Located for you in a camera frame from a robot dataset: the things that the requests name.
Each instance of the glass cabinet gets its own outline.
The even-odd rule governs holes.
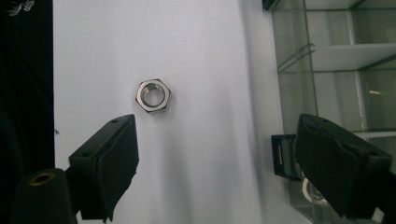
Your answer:
[[[318,115],[396,156],[396,0],[278,0],[271,10],[284,133]],[[304,181],[290,181],[290,201],[314,223],[376,223],[340,218]]]

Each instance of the cabinet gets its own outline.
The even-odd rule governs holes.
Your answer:
[[[271,10],[284,132],[318,115],[396,156],[396,1],[278,0]],[[303,188],[290,182],[290,200],[313,222],[353,223]]]

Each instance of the silver hex nut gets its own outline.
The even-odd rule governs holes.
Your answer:
[[[147,97],[150,91],[159,91],[163,95],[163,98],[158,104],[153,105],[147,102]],[[152,113],[166,110],[169,106],[170,98],[171,91],[160,79],[157,78],[140,83],[135,99],[146,112]]]

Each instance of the black fabric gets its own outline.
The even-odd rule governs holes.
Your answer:
[[[0,21],[0,220],[19,181],[54,167],[52,2]]]

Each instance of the round metal object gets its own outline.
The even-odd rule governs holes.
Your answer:
[[[55,177],[55,174],[52,172],[39,174],[29,179],[29,185],[34,187],[41,186],[50,182],[53,177]]]
[[[153,105],[147,102],[147,97],[151,91],[160,91],[163,95],[158,104]],[[135,99],[146,112],[152,113],[165,110],[169,105],[170,97],[171,91],[169,88],[160,79],[152,79],[140,83]]]

